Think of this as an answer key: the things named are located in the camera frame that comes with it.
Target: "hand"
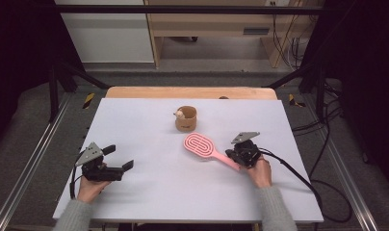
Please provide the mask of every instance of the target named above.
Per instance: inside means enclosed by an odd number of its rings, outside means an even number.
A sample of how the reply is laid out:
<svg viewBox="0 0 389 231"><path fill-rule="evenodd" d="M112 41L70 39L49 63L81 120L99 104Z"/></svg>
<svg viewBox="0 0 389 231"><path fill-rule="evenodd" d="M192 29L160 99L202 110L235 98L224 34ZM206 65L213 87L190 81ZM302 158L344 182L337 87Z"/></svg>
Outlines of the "hand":
<svg viewBox="0 0 389 231"><path fill-rule="evenodd" d="M258 159L254 167L248 168L246 171L257 188L272 186L271 166L263 156Z"/></svg>
<svg viewBox="0 0 389 231"><path fill-rule="evenodd" d="M111 181L89 181L85 176L82 176L77 199L91 204L109 184L111 184Z"/></svg>

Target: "white table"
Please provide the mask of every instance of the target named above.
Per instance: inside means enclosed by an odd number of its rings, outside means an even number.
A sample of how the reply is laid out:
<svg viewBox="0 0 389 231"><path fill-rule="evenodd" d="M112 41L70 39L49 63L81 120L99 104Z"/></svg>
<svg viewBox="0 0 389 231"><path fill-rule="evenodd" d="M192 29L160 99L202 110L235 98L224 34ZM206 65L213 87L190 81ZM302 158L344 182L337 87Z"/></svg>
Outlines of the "white table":
<svg viewBox="0 0 389 231"><path fill-rule="evenodd" d="M197 108L195 131L213 140L224 154L239 132L260 132L252 140L287 161L305 179L287 116L279 100L104 98L83 149L92 141L101 148L115 144L106 156L109 167L130 160L125 172L94 202L93 219L107 222L258 222L261 219L254 186L245 172L219 161L200 161L187 151L188 133L174 127L173 113L183 105ZM324 221L315 196L278 161L272 165L273 184L280 188L296 222ZM53 218L69 200L68 185Z"/></svg>

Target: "pink hair brush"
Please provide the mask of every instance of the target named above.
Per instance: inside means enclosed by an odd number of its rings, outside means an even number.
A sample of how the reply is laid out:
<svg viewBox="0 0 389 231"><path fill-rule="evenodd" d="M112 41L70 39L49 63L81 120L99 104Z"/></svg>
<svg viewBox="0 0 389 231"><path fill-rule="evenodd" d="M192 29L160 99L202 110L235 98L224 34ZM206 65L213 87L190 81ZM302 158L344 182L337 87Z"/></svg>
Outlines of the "pink hair brush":
<svg viewBox="0 0 389 231"><path fill-rule="evenodd" d="M226 157L225 155L220 154L213 142L206 138L205 136L198 133L191 133L184 140L184 146L189 151L192 151L194 154L198 155L201 158L216 158L219 161L227 164L230 167L233 167L236 170L240 170L240 166L236 164L233 160Z"/></svg>

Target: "small brown cup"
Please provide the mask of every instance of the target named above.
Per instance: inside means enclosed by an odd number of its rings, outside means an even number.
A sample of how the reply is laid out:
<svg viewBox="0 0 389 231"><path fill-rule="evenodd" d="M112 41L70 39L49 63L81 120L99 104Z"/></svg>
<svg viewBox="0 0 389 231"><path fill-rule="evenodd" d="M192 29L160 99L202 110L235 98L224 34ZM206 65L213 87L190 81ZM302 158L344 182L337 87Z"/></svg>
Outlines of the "small brown cup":
<svg viewBox="0 0 389 231"><path fill-rule="evenodd" d="M191 106L182 106L177 111L182 111L185 118L177 118L175 125L177 130L181 132L192 132L197 123L197 111Z"/></svg>

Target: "floor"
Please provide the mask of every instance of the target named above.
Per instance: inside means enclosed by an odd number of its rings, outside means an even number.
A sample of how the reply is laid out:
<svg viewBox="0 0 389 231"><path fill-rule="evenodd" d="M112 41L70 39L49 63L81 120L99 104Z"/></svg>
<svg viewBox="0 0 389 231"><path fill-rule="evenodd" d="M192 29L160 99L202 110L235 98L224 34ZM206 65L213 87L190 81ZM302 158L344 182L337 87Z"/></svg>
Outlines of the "floor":
<svg viewBox="0 0 389 231"><path fill-rule="evenodd" d="M238 38L199 38L192 42L189 38L167 38L164 44L161 65L153 64L86 64L88 72L110 85L123 86L247 86L259 88L269 85L290 73L292 69L283 64L280 68L271 68L259 39ZM13 116L12 124L7 128L0 143L0 211L16 189L17 180L23 169L28 168L28 161L37 159L35 149L41 150L40 157L34 163L34 171L28 172L28 182L22 185L25 191L19 195L8 214L10 230L50 230L54 225L51 218L57 200L63 192L64 184L70 172L72 160L99 104L105 90L99 90L86 81L76 78L79 89L76 93L63 93L61 99L67 102L68 109L61 117L60 125L53 130L51 140L45 141L44 149L39 147L39 139L49 129L48 87L39 86L28 90L19 99L20 107ZM283 101L292 127L305 125L315 120L309 107L300 107L302 103L309 106L311 94L298 91L300 79L295 79L276 91ZM338 81L328 80L334 88L340 88ZM95 99L88 109L83 110L86 95L95 92ZM300 105L290 104L292 94ZM327 95L330 102L333 97ZM324 144L325 129L318 129L308 134L295 133L298 149L306 169L311 169ZM336 116L331 122L331 140L337 147L337 156L341 156L350 176L360 192L360 198L369 210L372 227L360 223L363 211L354 211L351 218L340 223L328 218L320 224L319 230L389 230L389 185L383 179L378 168L364 164L361 150L357 145L349 125L342 116ZM313 175L331 184L343 195L345 183L335 170L332 148L324 151L317 170ZM324 200L324 213L332 218L343 219L349 215L344 198L324 185L317 185ZM100 227L93 222L91 227ZM313 230L312 224L300 224L299 230Z"/></svg>

